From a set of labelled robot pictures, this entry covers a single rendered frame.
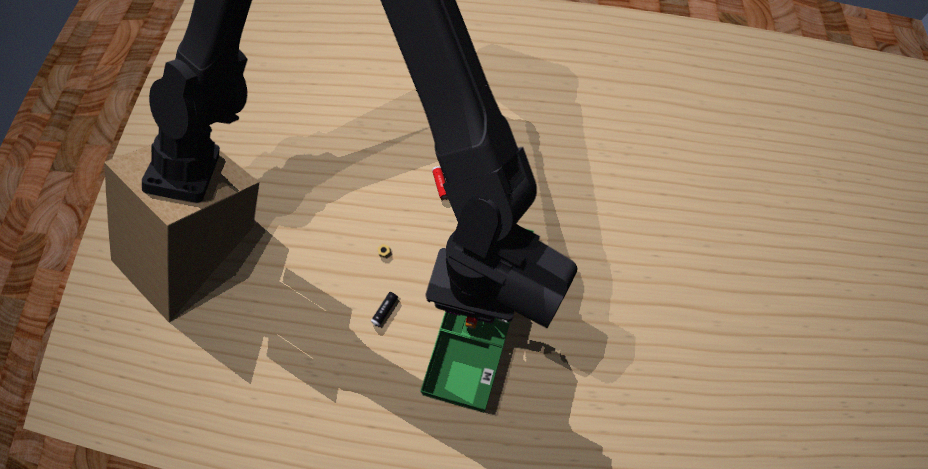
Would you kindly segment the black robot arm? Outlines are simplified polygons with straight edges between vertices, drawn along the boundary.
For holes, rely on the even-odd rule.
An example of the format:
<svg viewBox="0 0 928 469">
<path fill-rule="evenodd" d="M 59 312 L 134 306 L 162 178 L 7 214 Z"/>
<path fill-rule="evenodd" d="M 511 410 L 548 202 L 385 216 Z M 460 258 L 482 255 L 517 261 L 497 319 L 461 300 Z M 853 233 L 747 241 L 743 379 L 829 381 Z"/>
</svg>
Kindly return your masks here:
<svg viewBox="0 0 928 469">
<path fill-rule="evenodd" d="M 548 328 L 577 265 L 516 224 L 536 198 L 536 181 L 456 0 L 380 1 L 427 116 L 458 221 L 446 244 L 448 276 L 469 292 L 496 284 L 498 303 Z M 247 101 L 248 59 L 239 45 L 251 3 L 194 1 L 175 60 L 150 88 L 159 132 L 144 193 L 203 201 L 220 151 L 210 125 L 239 120 Z"/>
</svg>

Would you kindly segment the black battery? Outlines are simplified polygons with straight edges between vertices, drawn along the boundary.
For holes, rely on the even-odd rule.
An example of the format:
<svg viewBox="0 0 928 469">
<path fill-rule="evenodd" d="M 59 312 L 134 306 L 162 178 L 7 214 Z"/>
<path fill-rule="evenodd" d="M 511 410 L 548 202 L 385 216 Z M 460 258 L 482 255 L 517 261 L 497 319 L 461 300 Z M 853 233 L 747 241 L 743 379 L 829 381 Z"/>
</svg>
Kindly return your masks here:
<svg viewBox="0 0 928 469">
<path fill-rule="evenodd" d="M 378 308 L 377 312 L 371 319 L 371 322 L 373 323 L 373 325 L 380 327 L 381 323 L 384 321 L 385 317 L 391 310 L 397 298 L 398 296 L 394 294 L 393 292 L 389 292 L 387 294 L 386 298 L 384 299 L 384 301 Z"/>
</svg>

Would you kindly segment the green rack of three bins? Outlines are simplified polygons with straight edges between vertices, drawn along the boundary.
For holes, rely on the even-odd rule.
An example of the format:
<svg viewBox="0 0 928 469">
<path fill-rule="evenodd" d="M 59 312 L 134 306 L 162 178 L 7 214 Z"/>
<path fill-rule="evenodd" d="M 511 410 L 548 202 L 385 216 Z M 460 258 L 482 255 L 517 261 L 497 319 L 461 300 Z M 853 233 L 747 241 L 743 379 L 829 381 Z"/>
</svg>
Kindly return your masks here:
<svg viewBox="0 0 928 469">
<path fill-rule="evenodd" d="M 485 413 L 510 322 L 465 324 L 466 316 L 444 313 L 420 392 Z"/>
</svg>

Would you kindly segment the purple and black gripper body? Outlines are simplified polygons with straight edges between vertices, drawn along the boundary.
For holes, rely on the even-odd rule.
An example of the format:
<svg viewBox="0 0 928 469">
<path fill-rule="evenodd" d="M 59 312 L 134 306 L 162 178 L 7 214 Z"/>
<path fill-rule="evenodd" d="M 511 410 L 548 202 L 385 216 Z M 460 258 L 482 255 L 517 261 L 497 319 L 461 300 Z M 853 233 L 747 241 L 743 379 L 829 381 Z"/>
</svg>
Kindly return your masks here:
<svg viewBox="0 0 928 469">
<path fill-rule="evenodd" d="M 459 288 L 449 277 L 446 248 L 441 248 L 426 291 L 427 301 L 434 302 L 437 309 L 486 322 L 492 322 L 494 318 L 512 321 L 514 311 L 497 302 L 499 292 L 496 284 L 482 292 L 469 292 Z"/>
</svg>

